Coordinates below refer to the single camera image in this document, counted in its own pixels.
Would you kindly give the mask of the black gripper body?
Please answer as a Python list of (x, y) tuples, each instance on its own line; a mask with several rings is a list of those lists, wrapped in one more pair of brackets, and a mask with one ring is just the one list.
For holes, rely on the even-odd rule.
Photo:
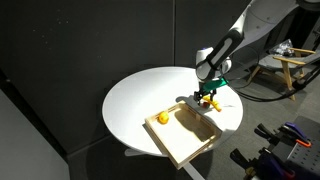
[(199, 98), (202, 99), (204, 96), (210, 96), (211, 94), (213, 95), (213, 91), (212, 90), (205, 91), (203, 89), (200, 89), (199, 91), (195, 91), (194, 92), (194, 97), (196, 96), (196, 97), (199, 97)]

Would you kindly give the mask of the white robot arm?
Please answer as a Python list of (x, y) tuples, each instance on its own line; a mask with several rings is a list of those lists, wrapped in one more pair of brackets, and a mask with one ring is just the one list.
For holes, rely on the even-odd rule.
[(194, 100), (200, 103), (206, 95), (213, 98), (216, 89), (227, 84), (223, 76), (232, 66), (229, 56), (269, 33), (298, 6), (318, 12), (320, 0), (251, 0), (215, 47), (197, 51), (196, 76), (199, 90), (194, 92)]

